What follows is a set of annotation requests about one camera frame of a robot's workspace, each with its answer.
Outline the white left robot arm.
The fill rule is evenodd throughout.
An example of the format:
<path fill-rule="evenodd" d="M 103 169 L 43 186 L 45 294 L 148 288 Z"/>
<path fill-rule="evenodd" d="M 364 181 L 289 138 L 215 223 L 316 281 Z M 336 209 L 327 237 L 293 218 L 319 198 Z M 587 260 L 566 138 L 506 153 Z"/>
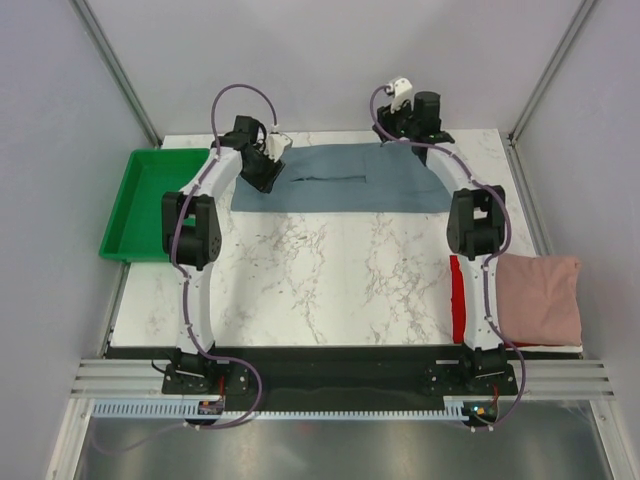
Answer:
<path fill-rule="evenodd" d="M 216 137 L 192 180 L 161 200 L 161 242 L 176 269 L 181 299 L 177 350 L 167 365 L 162 391 L 173 395 L 224 393 L 224 368 L 212 360 L 210 281 L 222 249 L 216 201 L 236 179 L 260 193 L 272 191 L 289 136 L 267 131 L 258 120 L 238 116 L 233 129 Z"/>

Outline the blue grey t shirt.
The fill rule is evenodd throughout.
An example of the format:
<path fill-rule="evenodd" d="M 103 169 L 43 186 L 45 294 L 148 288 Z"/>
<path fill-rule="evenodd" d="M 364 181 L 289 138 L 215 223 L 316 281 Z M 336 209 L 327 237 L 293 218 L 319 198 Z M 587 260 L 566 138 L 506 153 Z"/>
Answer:
<path fill-rule="evenodd" d="M 446 213 L 451 194 L 408 146 L 334 144 L 298 147 L 283 155 L 272 191 L 236 181 L 234 212 Z"/>

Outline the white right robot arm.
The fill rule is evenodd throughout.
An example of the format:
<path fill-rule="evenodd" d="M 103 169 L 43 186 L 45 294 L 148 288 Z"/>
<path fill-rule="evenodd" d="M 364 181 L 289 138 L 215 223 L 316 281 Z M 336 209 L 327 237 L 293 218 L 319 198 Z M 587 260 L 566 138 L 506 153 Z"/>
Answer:
<path fill-rule="evenodd" d="M 439 94 L 415 93 L 405 78 L 376 88 L 370 100 L 379 92 L 390 103 L 370 108 L 374 132 L 383 143 L 410 146 L 451 195 L 446 240 L 458 263 L 465 307 L 457 377 L 465 391 L 481 393 L 510 376 L 506 342 L 498 327 L 496 287 L 498 257 L 512 233 L 506 194 L 501 186 L 479 179 L 453 136 L 442 129 Z"/>

